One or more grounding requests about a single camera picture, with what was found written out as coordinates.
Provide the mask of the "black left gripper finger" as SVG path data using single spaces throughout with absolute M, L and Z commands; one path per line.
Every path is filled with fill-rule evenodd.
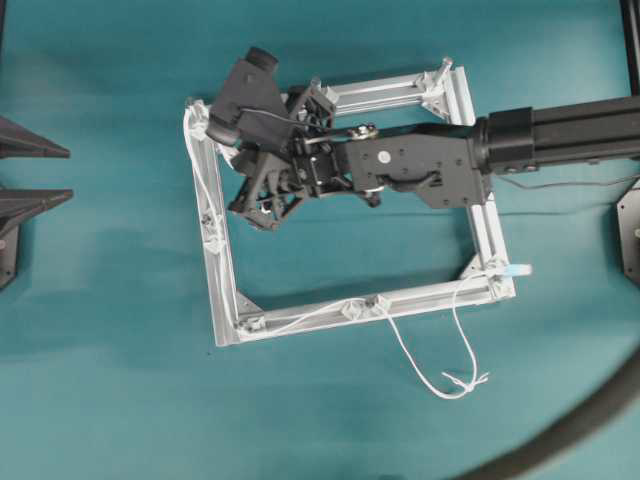
M 23 222 L 53 209 L 73 197 L 71 189 L 1 190 L 1 229 L 11 230 Z
M 1 117 L 1 158 L 69 158 L 70 151 Z

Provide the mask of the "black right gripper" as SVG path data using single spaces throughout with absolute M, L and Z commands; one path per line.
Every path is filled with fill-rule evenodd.
M 310 198 L 350 191 L 329 143 L 337 134 L 334 103 L 318 83 L 283 96 L 277 67 L 269 52 L 250 48 L 209 108 L 206 129 L 212 140 L 238 149 L 231 163 L 245 180 L 228 209 L 265 231 Z

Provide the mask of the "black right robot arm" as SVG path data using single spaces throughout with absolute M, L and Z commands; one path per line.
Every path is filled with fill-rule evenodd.
M 494 112 L 470 126 L 418 123 L 338 128 L 317 85 L 282 92 L 278 62 L 250 49 L 209 109 L 209 138 L 238 149 L 244 182 L 230 209 L 272 231 L 305 200 L 354 195 L 371 207 L 383 189 L 434 209 L 484 204 L 490 176 L 635 157 L 639 100 L 628 96 L 546 109 Z

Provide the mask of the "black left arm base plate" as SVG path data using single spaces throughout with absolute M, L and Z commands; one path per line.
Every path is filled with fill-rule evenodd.
M 17 275 L 20 226 L 10 225 L 8 217 L 1 218 L 1 289 L 6 288 Z

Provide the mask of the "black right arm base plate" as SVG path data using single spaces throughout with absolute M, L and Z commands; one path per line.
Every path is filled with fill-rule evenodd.
M 616 204 L 622 270 L 639 286 L 639 181 Z

